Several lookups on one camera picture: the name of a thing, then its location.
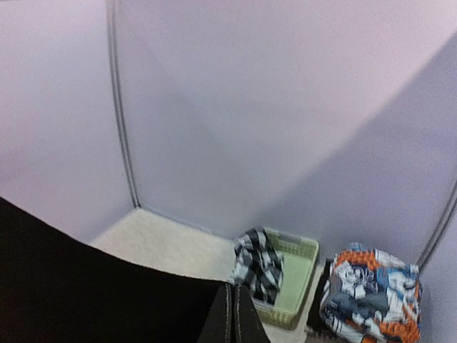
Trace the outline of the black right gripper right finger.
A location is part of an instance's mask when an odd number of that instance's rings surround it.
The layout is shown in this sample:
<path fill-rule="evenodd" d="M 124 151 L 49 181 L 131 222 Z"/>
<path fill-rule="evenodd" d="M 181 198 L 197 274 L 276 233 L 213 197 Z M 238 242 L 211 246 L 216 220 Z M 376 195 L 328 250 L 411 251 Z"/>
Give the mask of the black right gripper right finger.
<path fill-rule="evenodd" d="M 271 342 L 245 286 L 233 288 L 233 341 L 235 343 Z"/>

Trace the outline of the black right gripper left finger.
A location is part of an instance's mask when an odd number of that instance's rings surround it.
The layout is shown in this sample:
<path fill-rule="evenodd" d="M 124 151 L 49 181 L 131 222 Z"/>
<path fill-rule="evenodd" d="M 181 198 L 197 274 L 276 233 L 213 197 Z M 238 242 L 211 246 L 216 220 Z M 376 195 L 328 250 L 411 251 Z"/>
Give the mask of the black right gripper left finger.
<path fill-rule="evenodd" d="M 225 284 L 216 292 L 197 343 L 229 343 L 231 320 L 231 286 Z"/>

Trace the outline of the black t-shirt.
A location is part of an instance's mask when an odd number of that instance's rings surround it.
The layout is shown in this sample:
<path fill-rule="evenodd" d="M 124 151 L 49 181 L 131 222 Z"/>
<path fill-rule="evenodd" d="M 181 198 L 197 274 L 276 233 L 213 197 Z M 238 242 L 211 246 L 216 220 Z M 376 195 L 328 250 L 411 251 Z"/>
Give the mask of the black t-shirt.
<path fill-rule="evenodd" d="M 124 261 L 1 201 L 3 342 L 197 342 L 223 285 Z"/>

